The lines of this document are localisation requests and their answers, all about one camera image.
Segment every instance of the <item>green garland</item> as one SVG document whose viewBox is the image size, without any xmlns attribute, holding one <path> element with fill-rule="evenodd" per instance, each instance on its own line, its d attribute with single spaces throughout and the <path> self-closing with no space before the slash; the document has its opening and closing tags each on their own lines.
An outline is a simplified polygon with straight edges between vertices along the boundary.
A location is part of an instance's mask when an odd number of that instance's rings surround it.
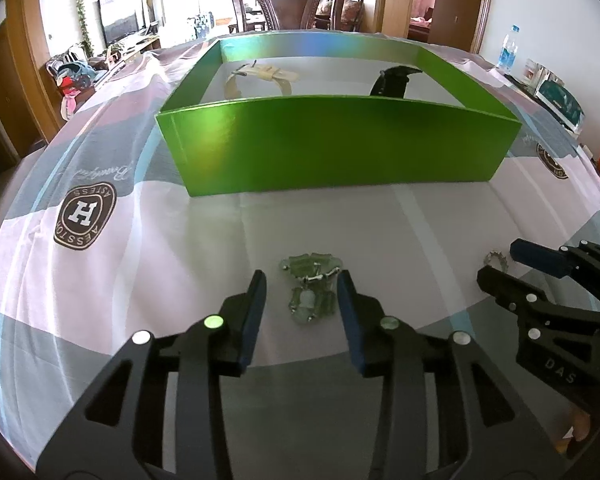
<svg viewBox="0 0 600 480">
<path fill-rule="evenodd" d="M 78 10 L 78 23 L 80 24 L 80 33 L 82 34 L 82 47 L 87 57 L 93 56 L 93 45 L 87 30 L 87 21 L 84 18 L 84 1 L 75 0 L 75 6 Z"/>
</svg>

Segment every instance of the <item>water bottle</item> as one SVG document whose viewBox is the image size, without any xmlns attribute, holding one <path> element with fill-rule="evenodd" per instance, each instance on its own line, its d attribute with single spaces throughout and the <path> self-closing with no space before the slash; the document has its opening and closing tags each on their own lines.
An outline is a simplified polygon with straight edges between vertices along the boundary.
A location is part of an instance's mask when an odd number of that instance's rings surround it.
<svg viewBox="0 0 600 480">
<path fill-rule="evenodd" d="M 502 51 L 500 53 L 500 59 L 498 60 L 498 68 L 505 73 L 511 72 L 513 62 L 516 60 L 516 54 L 518 53 L 518 44 L 516 38 L 520 28 L 517 25 L 511 27 L 511 32 L 506 35 L 504 42 L 502 43 Z"/>
</svg>

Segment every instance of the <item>tv screen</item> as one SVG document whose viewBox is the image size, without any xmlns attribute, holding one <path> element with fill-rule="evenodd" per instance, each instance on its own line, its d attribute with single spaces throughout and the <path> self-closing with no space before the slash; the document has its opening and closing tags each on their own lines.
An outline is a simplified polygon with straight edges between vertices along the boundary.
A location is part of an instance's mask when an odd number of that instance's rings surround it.
<svg viewBox="0 0 600 480">
<path fill-rule="evenodd" d="M 142 0 L 99 0 L 100 23 L 107 46 L 140 30 Z"/>
</svg>

